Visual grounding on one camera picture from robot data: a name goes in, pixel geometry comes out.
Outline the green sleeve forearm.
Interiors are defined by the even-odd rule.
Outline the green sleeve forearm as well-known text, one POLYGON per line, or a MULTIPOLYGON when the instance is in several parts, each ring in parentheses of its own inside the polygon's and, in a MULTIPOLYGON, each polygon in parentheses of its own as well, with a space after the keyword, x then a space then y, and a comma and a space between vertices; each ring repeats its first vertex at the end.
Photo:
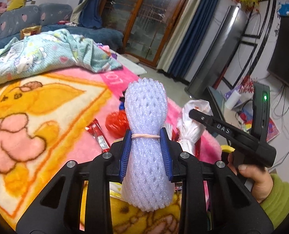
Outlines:
POLYGON ((289 214, 289 183, 283 182, 277 174, 270 176, 272 190, 260 205, 276 229, 289 214))

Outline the right hand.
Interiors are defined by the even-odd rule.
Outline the right hand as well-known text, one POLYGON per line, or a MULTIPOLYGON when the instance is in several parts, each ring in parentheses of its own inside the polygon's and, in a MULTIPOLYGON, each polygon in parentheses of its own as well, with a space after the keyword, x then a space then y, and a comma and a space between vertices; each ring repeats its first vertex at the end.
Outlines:
POLYGON ((256 165, 242 164, 237 168, 233 165, 234 154, 228 155, 228 167, 235 175, 238 173, 247 179, 252 179, 254 184, 251 193, 258 203, 262 203, 271 193, 273 180, 266 168, 256 165))

